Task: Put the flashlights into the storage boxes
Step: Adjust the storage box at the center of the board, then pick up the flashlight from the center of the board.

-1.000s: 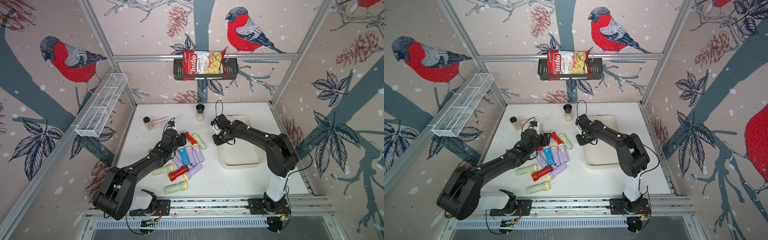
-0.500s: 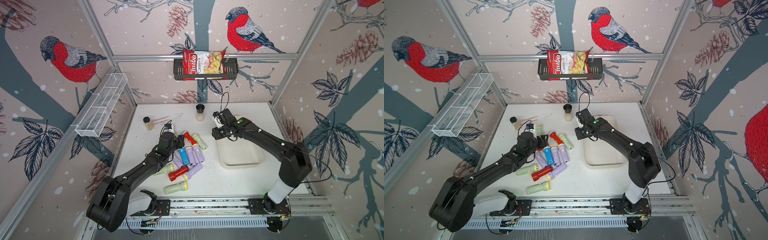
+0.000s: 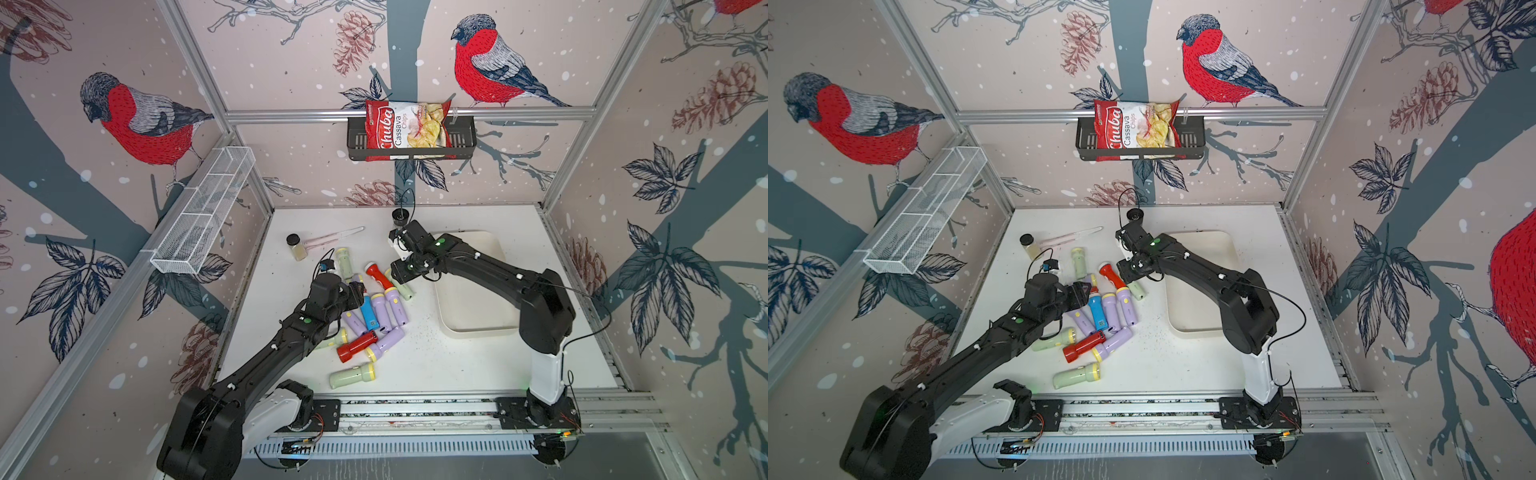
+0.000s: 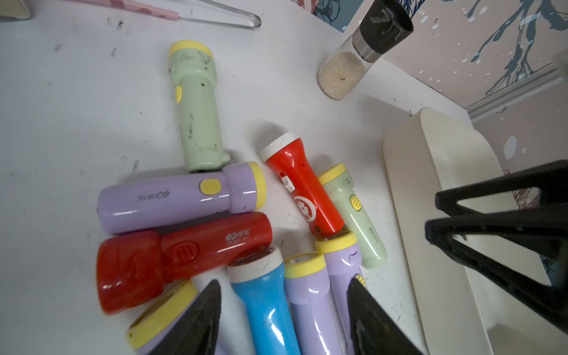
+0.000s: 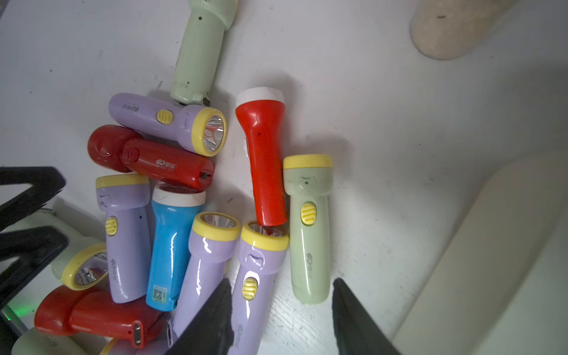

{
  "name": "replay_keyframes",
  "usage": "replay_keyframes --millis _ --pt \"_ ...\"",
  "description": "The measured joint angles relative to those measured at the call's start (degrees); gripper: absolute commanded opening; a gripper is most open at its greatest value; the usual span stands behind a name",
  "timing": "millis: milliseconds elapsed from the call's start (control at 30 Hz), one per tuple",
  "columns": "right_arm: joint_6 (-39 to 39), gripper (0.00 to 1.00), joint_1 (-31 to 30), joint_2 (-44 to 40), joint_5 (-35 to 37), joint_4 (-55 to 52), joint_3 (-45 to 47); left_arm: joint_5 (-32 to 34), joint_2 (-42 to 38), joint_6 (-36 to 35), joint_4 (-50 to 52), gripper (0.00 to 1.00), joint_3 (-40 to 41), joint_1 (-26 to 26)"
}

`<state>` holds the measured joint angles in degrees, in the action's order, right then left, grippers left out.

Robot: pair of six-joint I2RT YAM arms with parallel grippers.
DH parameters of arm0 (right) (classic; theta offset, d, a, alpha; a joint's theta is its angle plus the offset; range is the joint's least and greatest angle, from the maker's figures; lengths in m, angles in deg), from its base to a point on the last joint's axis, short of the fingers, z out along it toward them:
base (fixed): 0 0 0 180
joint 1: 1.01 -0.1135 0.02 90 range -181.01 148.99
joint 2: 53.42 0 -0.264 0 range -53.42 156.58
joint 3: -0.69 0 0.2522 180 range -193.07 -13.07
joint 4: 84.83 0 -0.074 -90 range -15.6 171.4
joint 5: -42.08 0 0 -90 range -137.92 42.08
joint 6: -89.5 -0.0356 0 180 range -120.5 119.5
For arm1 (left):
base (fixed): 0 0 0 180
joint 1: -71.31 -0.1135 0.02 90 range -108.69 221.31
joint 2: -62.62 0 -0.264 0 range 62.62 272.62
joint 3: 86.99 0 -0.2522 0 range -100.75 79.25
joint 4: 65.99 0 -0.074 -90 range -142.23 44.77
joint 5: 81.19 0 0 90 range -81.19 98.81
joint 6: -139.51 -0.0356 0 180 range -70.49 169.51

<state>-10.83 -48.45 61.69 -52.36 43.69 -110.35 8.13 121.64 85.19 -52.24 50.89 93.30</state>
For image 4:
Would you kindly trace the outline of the red flashlight white cap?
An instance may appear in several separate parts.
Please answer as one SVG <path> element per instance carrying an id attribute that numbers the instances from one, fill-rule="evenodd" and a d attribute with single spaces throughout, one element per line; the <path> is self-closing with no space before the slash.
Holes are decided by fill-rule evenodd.
<path id="1" fill-rule="evenodd" d="M 326 238 L 341 231 L 344 220 L 315 175 L 296 133 L 282 134 L 260 156 L 292 196 L 313 235 Z"/>

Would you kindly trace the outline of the blue flashlight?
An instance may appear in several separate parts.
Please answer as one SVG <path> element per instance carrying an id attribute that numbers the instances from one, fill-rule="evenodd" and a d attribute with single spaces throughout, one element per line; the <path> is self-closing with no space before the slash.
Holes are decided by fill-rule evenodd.
<path id="1" fill-rule="evenodd" d="M 300 354 L 284 289 L 285 266 L 270 246 L 228 267 L 231 287 L 248 317 L 256 354 Z"/>

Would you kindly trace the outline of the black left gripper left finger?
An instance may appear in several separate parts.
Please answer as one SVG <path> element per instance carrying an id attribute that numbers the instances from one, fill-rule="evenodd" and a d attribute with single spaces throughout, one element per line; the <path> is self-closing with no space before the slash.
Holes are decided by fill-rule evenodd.
<path id="1" fill-rule="evenodd" d="M 215 353 L 221 312 L 221 288 L 211 281 L 150 354 Z"/>

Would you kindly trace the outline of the purple flashlight horizontal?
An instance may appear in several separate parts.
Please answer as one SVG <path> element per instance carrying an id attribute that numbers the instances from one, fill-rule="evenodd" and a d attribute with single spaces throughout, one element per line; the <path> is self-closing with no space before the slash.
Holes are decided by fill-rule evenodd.
<path id="1" fill-rule="evenodd" d="M 266 202 L 266 179 L 255 162 L 229 164 L 218 172 L 159 177 L 110 186 L 99 194 L 103 230 L 119 235 L 171 226 L 213 214 L 243 214 Z"/>

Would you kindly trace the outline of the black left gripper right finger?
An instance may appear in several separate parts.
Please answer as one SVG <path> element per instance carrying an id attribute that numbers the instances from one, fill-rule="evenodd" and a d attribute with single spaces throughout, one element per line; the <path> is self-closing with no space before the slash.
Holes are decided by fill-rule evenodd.
<path id="1" fill-rule="evenodd" d="M 355 277 L 347 301 L 355 354 L 422 354 Z"/>

